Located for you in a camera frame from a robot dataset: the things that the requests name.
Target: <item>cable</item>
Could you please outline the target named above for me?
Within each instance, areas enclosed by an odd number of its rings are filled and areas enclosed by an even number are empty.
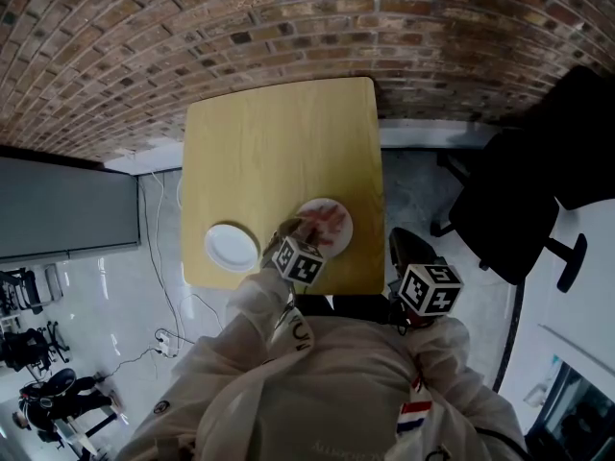
[[[133,362],[137,362],[138,360],[143,358],[143,355],[145,355],[145,353],[151,352],[151,351],[156,352],[156,353],[161,353],[160,350],[152,349],[150,347],[145,352],[143,352],[140,356],[138,356],[137,358],[134,358],[132,360],[124,360],[123,362],[120,362],[119,365],[115,368],[115,370],[111,374],[109,374],[108,376],[104,376],[103,379],[108,379],[109,377],[113,376],[117,371],[119,371],[119,368],[122,367],[124,364],[130,364],[130,363],[133,363]]]
[[[519,446],[515,441],[513,441],[510,437],[507,437],[500,432],[496,432],[495,430],[489,430],[488,428],[481,428],[479,426],[475,426],[474,429],[477,433],[481,435],[488,435],[489,437],[494,437],[504,442],[509,448],[514,450],[517,455],[524,461],[534,461],[534,458],[531,456],[531,454],[525,452],[524,449]]]
[[[156,364],[156,358],[152,355],[152,351],[150,350],[150,358],[152,359],[152,363],[154,364],[154,371],[156,372],[156,380],[158,380],[158,365]]]
[[[158,200],[158,209],[156,210],[156,237],[154,238],[154,246],[156,247],[156,252],[158,253],[158,269],[160,271],[160,279],[162,280],[162,285],[166,290],[166,285],[164,285],[164,272],[162,271],[162,254],[160,253],[159,246],[160,207],[162,206],[162,200],[164,199],[164,173],[162,173],[162,182],[158,179],[158,176],[154,174],[154,171],[152,171],[152,176],[154,176],[154,179],[160,185],[160,189],[162,190],[160,193],[160,199]]]
[[[164,184],[162,184],[160,182],[160,180],[158,180],[156,175],[154,175],[154,178],[159,182],[160,186],[162,186],[162,193],[160,194],[159,212],[158,212],[158,215],[160,215],[160,205],[162,203],[162,197],[164,196]],[[150,240],[150,225],[149,225],[149,220],[148,220],[148,217],[147,217],[147,197],[145,195],[145,188],[141,185],[139,180],[137,180],[136,183],[141,188],[141,193],[143,194],[143,214],[144,214],[144,217],[145,217],[145,232],[147,233],[147,247],[149,248],[150,259],[152,261],[152,266],[154,267],[154,272],[156,272],[156,277],[158,279],[158,283],[160,284],[160,287],[162,288],[162,292],[164,292],[164,297],[166,298],[166,303],[168,304],[169,309],[171,310],[171,314],[173,314],[173,319],[175,320],[175,328],[177,330],[177,335],[179,335],[180,334],[180,324],[179,324],[179,321],[177,319],[177,313],[175,312],[175,307],[173,307],[173,303],[171,302],[171,299],[169,298],[169,294],[166,291],[166,287],[164,285],[164,280],[162,279],[161,275],[159,274],[158,267],[156,266],[156,262],[154,261],[154,253],[152,252],[152,241]]]
[[[220,327],[220,331],[222,331],[223,326],[222,323],[220,323],[220,316],[218,316],[218,313],[215,311],[215,309],[213,307],[211,307],[208,303],[206,303],[203,299],[201,299],[201,296],[199,296],[198,294],[190,294],[189,296],[185,296],[181,301],[180,301],[180,305],[178,306],[178,314],[180,315],[180,323],[182,324],[182,335],[185,337],[185,326],[184,326],[184,320],[182,319],[182,304],[184,303],[184,301],[186,301],[187,299],[191,298],[191,297],[196,297],[199,301],[201,301],[201,303],[207,308],[209,309],[213,315],[215,316],[216,321],[218,322],[218,326]]]
[[[180,180],[177,183],[177,190],[175,191],[175,200],[177,201],[177,206],[180,208],[180,211],[183,210],[182,202],[180,202],[180,191],[182,189],[182,180],[184,179],[184,175],[180,176]]]

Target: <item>black pants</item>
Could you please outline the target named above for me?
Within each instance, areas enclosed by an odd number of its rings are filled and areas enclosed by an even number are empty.
[[[111,398],[103,396],[101,393],[91,393],[89,395],[80,395],[82,391],[92,389],[96,384],[93,377],[82,377],[77,379],[70,386],[63,397],[58,398],[56,404],[52,408],[52,417],[54,419],[63,419],[66,417],[77,418],[84,413],[101,408],[103,406],[111,406]]]
[[[339,316],[390,323],[390,304],[381,294],[369,296],[333,296],[333,307],[325,296],[297,295],[295,306],[304,316]]]

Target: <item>person's right hand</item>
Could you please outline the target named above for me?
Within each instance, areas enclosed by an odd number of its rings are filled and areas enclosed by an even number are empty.
[[[290,235],[299,241],[309,243],[314,230],[314,224],[305,219],[296,217],[288,220],[284,220],[278,229],[273,233],[267,247],[262,252],[262,259],[260,260],[260,268],[272,267],[273,255],[280,249],[284,239]]]
[[[410,308],[406,310],[406,316],[410,320],[411,328],[426,328],[431,326],[437,318],[437,316],[419,316]]]

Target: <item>jacket sleeve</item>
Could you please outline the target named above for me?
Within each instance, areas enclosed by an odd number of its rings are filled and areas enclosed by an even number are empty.
[[[266,359],[267,342],[288,301],[288,287],[277,270],[264,269],[241,282],[229,296],[226,327],[215,338],[201,337],[173,370],[175,382],[155,404],[119,461],[164,459],[163,452],[189,451],[211,401],[238,376]]]
[[[499,432],[523,449],[525,442],[512,405],[482,384],[467,366],[470,335],[457,319],[440,318],[428,328],[408,334],[408,346],[425,383],[474,427]],[[493,459],[519,459],[503,441],[481,435]]]

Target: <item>white jacket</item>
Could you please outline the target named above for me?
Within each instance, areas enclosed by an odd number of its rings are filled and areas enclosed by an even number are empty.
[[[510,404],[466,366],[459,321],[402,336],[297,309],[281,317],[287,300],[275,270],[244,280],[230,297],[230,323],[176,366],[177,380],[117,459],[520,459],[475,431],[525,446]]]

